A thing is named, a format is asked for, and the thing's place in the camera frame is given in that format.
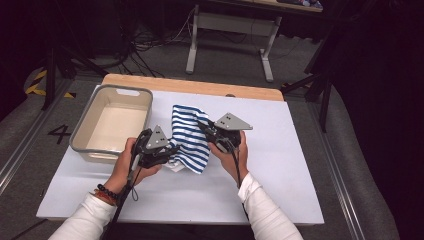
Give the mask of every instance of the blue and white striped shirt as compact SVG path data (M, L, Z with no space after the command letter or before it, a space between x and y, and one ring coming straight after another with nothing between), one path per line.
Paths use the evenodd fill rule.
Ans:
M193 172L201 174L205 169L210 149L206 136L197 121L208 123L209 116L196 107L174 105L172 109L171 147L180 146L170 162L180 161Z

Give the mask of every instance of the white stand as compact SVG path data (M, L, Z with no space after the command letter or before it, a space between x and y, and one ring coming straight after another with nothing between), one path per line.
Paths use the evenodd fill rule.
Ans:
M267 82L274 81L271 66L269 65L268 55L280 27L281 17L277 17L275 21L252 20L242 17L227 16L221 14L205 13L199 11L199 5L194 9L193 17L193 34L191 37L190 52L188 54L186 73L194 72L194 63L196 61L197 51L197 29L211 29L227 32L237 32L245 34L254 34L258 36L268 36L268 45L266 49L260 49L262 65L265 71Z

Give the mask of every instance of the person's right hand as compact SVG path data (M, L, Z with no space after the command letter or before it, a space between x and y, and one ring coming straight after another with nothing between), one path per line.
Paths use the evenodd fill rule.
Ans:
M246 144L246 135L244 131L240 131L241 143L238 147L238 150L235 151L235 155L239 161L239 170L240 170L240 185L243 182L244 177L249 173L247 170L247 155L248 149ZM222 167L234 178L236 183L238 183L237 179L237 170L236 165L233 159L233 155L231 153L223 153L221 152L215 144L209 142L208 143L211 152L221 160Z

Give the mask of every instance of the wooden table edge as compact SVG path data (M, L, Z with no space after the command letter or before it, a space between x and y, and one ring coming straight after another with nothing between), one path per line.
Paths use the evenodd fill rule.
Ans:
M186 81L178 79L108 74L103 79L102 84L145 88L157 91L194 93L214 96L233 95L240 98L284 101L283 94L277 89Z

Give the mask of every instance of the plastic bin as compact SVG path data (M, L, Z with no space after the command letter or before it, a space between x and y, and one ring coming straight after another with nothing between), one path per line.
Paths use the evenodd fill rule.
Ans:
M114 164L127 138L145 129L152 101L148 89L99 86L71 135L70 146L87 161Z

